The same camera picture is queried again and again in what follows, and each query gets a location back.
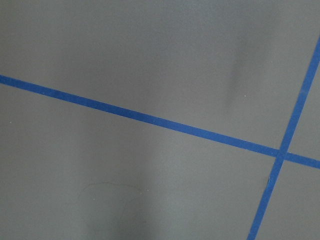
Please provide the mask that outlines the blue tape line crosswise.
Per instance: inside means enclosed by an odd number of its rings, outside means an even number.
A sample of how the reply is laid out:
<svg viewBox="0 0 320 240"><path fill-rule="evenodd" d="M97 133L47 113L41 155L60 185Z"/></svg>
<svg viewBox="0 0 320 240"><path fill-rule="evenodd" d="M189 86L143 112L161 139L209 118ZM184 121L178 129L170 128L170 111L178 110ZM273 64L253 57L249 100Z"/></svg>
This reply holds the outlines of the blue tape line crosswise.
<svg viewBox="0 0 320 240"><path fill-rule="evenodd" d="M18 80L18 79L11 78L8 76L1 75L0 76L0 83L3 85L17 88L17 89L29 91L29 92L32 92L35 94L47 96L50 98L54 98L54 99L62 100L65 102L73 103L76 105L84 106L87 108L91 108L91 109L99 110L102 112L114 114L117 116L129 118L129 119L136 120L139 122L163 127L166 129L181 132L181 133L188 134L191 136L195 136L195 137L211 140L214 142L226 144L228 146L233 146L233 147L237 147L240 149L249 150L249 151L263 154L263 155L270 156L270 157L276 157L279 152L278 149L268 147L265 145L253 143L250 141L245 141L245 140L242 140L239 138L223 135L223 134L212 132L209 130L193 127L190 125L182 124L179 122L174 122L174 121L167 120L164 118L152 116L149 114L137 112L134 110L122 108L122 107L107 104L107 103L103 103L103 102L89 99L86 97L81 97L78 95L74 95L71 93L48 88L45 86L41 86L41 85L33 84L30 82Z"/></svg>

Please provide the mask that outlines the blue tape line lengthwise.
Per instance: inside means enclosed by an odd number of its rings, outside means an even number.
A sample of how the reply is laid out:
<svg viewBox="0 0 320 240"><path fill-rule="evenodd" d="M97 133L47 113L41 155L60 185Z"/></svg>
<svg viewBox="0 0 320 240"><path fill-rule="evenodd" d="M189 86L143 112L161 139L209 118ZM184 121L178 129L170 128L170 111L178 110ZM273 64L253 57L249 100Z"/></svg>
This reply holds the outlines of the blue tape line lengthwise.
<svg viewBox="0 0 320 240"><path fill-rule="evenodd" d="M312 54L312 58L310 60L307 72L305 74L303 83L301 85L294 109L292 111L291 117L289 119L288 125L283 135L280 148L275 157L266 188L262 194L255 217L253 219L251 228L249 230L249 233L247 236L248 240L254 240L258 235L258 232L262 224L268 204L270 202L273 190L275 188L284 160L288 154L288 149L291 145L302 111L304 109L304 105L308 98L313 80L317 73L319 62L320 62L320 41L318 40L316 42L316 45Z"/></svg>

